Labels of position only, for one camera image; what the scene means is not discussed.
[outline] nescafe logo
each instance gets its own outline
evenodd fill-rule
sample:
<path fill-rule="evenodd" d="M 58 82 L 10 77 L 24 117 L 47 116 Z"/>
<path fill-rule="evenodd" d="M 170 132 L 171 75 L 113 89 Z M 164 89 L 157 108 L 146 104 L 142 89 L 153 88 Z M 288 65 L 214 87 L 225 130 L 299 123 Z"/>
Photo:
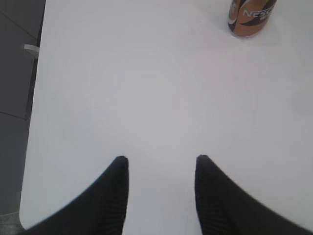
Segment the nescafe logo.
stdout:
<path fill-rule="evenodd" d="M 266 10 L 262 10 L 262 11 L 248 11 L 248 10 L 244 10 L 243 15 L 244 16 L 248 16 L 248 17 L 254 17 L 254 18 L 260 18 L 260 20 L 264 20 L 267 17 L 270 16 L 272 10 L 273 10 L 274 6 L 266 9 Z"/>

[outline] nescafe can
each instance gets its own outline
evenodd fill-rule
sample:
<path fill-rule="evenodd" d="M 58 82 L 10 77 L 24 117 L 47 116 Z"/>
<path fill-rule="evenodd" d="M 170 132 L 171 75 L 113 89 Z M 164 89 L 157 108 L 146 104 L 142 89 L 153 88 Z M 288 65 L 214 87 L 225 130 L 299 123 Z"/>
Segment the nescafe can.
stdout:
<path fill-rule="evenodd" d="M 240 37 L 258 33 L 266 25 L 277 0 L 232 0 L 228 17 L 230 30 Z"/>

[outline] brown can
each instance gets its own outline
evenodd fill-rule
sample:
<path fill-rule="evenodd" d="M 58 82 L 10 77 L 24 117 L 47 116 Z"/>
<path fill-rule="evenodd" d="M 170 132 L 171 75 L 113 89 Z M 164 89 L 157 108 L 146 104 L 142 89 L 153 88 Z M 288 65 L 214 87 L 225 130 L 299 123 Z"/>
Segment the brown can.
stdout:
<path fill-rule="evenodd" d="M 230 30 L 240 37 L 258 33 L 266 25 L 277 0 L 232 0 Z"/>

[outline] white table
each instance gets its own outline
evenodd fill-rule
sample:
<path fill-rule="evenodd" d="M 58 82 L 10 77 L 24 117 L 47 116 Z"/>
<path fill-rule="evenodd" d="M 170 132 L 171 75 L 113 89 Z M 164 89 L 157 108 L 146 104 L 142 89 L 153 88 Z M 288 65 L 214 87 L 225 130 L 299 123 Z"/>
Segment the white table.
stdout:
<path fill-rule="evenodd" d="M 230 0 L 48 0 L 20 219 L 52 215 L 119 155 L 125 235 L 201 234 L 199 154 L 313 231 L 313 1 L 249 39 Z"/>

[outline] floor tile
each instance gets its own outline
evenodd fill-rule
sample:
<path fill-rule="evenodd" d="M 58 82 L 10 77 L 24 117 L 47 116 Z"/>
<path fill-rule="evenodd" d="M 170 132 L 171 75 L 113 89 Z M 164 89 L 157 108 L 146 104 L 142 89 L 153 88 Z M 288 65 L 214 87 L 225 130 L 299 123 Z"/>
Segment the floor tile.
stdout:
<path fill-rule="evenodd" d="M 28 127 L 25 120 L 0 114 L 0 212 L 9 198 L 16 202 L 22 190 Z"/>
<path fill-rule="evenodd" d="M 0 11 L 26 30 L 38 37 L 45 0 L 0 0 Z"/>
<path fill-rule="evenodd" d="M 0 192 L 0 224 L 4 214 L 16 213 L 20 210 L 21 192 Z"/>
<path fill-rule="evenodd" d="M 17 235 L 23 231 L 18 212 L 0 216 L 0 235 Z"/>
<path fill-rule="evenodd" d="M 0 112 L 24 118 L 34 58 L 23 45 L 36 40 L 2 14 L 0 34 Z"/>

